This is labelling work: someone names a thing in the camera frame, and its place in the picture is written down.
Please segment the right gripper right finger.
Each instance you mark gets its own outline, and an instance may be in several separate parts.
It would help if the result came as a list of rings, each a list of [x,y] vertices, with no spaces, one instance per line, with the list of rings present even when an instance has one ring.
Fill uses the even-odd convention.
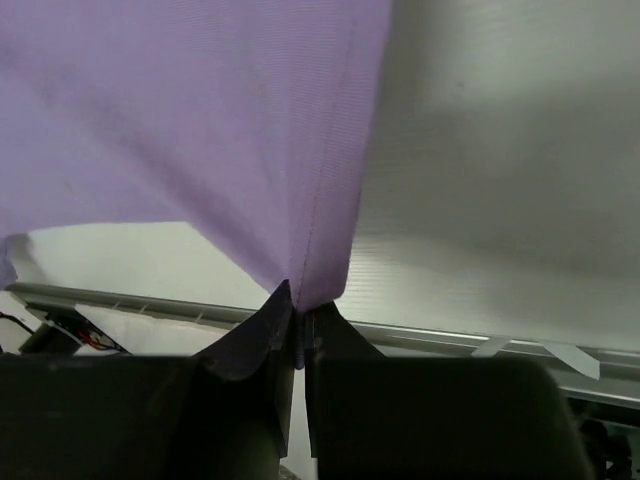
[[[368,468],[368,411],[357,405],[362,396],[359,373],[384,359],[335,304],[303,317],[305,400],[311,456],[320,479],[348,479]]]

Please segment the purple t shirt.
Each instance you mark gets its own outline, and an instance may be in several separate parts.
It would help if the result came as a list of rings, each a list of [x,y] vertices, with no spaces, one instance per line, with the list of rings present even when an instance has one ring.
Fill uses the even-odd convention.
[[[1,234],[184,221],[308,311],[346,285],[388,1],[5,1]]]

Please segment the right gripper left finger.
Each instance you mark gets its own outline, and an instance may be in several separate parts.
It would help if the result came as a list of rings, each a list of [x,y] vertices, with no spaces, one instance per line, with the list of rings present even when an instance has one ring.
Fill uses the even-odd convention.
[[[287,456],[293,304],[283,281],[248,319],[197,354],[192,468],[198,479],[277,479]]]

